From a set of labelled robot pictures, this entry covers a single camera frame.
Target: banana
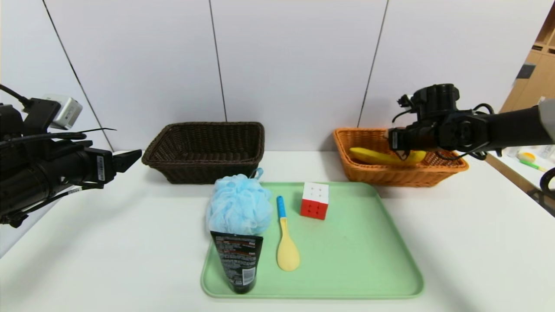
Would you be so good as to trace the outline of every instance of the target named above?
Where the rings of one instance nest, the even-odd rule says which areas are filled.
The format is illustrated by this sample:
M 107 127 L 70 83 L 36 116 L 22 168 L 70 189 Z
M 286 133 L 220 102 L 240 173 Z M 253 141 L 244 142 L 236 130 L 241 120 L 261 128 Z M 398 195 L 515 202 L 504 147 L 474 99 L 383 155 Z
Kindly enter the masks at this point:
M 379 153 L 361 147 L 352 147 L 349 150 L 355 159 L 371 165 L 416 165 L 426 157 L 426 152 L 422 150 L 411 152 L 406 160 L 401 160 L 394 155 Z

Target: white wall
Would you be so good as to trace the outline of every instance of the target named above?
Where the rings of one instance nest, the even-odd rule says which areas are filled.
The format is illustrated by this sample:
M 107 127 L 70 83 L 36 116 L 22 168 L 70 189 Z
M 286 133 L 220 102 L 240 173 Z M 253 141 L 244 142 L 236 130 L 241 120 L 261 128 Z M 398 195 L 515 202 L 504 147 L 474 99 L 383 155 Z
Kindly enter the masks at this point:
M 391 0 L 361 127 L 390 127 L 403 94 L 439 83 L 460 90 L 459 109 L 498 111 L 553 0 Z M 405 115 L 401 126 L 415 120 Z
M 267 150 L 332 149 L 356 127 L 386 0 L 212 0 L 228 121 Z
M 0 21 L 2 84 L 28 98 L 42 97 L 46 93 L 71 96 L 83 105 L 83 111 L 72 130 L 99 128 L 42 1 L 2 0 Z M 4 104 L 13 104 L 21 111 L 22 106 L 10 95 L 0 93 L 0 99 Z M 87 135 L 88 139 L 93 140 L 93 147 L 110 149 L 101 132 Z M 0 225 L 0 257 L 53 205 L 32 213 L 17 229 Z
M 167 124 L 225 121 L 208 0 L 47 0 L 115 150 Z
M 46 0 L 115 149 L 183 121 L 259 120 L 267 150 L 333 146 L 334 128 L 388 127 L 405 93 L 454 83 L 496 109 L 553 0 Z M 368 87 L 366 98 L 364 92 Z M 398 124 L 411 118 L 401 119 Z

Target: table surface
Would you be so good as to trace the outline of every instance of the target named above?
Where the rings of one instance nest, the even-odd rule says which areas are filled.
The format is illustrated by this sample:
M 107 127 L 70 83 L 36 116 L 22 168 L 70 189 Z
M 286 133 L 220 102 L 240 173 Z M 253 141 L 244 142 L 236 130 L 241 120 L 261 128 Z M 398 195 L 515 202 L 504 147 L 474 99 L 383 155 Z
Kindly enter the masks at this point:
M 542 172 L 538 169 L 534 169 L 532 167 L 529 167 L 525 164 L 522 164 L 520 162 L 520 160 L 518 160 L 518 158 L 516 158 L 516 157 L 510 157 L 510 156 L 507 156 L 507 155 L 503 155 L 502 157 L 499 157 L 499 156 L 497 156 L 497 154 L 495 152 L 490 152 L 490 155 L 499 159 L 502 163 L 504 163 L 509 168 L 511 168 L 513 171 L 518 173 L 518 175 L 520 175 L 526 181 L 528 181 L 532 185 L 534 185 L 535 188 L 541 189 L 541 187 L 539 186 L 539 181 L 542 178 L 544 172 Z M 552 161 L 542 159 L 542 158 L 538 157 L 537 155 L 536 155 L 535 163 L 537 165 L 540 165 L 540 166 L 548 169 L 548 170 L 555 167 L 555 164 L 553 164 Z M 549 187 L 550 188 L 555 188 L 555 181 L 550 182 Z
M 214 299 L 210 185 L 138 163 L 63 198 L 0 259 L 0 311 L 555 311 L 555 218 L 485 162 L 433 188 L 377 187 L 425 280 L 407 300 Z M 266 152 L 263 181 L 344 181 L 334 152 Z

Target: blue spoon handle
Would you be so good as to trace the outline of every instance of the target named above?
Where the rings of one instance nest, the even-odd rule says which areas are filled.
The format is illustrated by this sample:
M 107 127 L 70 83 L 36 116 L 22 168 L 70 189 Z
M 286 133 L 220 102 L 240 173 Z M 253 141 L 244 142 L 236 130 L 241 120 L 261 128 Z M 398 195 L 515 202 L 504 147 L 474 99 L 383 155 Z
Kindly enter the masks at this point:
M 277 197 L 277 215 L 280 218 L 285 218 L 285 203 L 283 202 L 283 196 Z

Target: wicker basket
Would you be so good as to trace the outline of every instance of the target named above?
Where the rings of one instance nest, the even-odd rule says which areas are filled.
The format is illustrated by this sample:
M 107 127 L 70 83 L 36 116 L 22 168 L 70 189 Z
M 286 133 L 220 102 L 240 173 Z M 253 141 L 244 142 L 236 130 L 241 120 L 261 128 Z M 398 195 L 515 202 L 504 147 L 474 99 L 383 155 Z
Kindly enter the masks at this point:
M 264 154 L 264 127 L 257 122 L 191 122 L 167 125 L 143 155 L 143 164 L 173 184 L 214 184 L 250 174 Z
M 363 147 L 380 153 L 392 154 L 385 129 L 340 128 L 334 131 L 335 143 L 341 155 L 343 170 L 350 181 L 399 187 L 432 187 L 457 172 L 468 169 L 463 159 L 443 160 L 435 153 L 428 153 L 416 165 L 368 165 L 349 156 L 349 148 Z M 443 152 L 454 157 L 454 152 Z

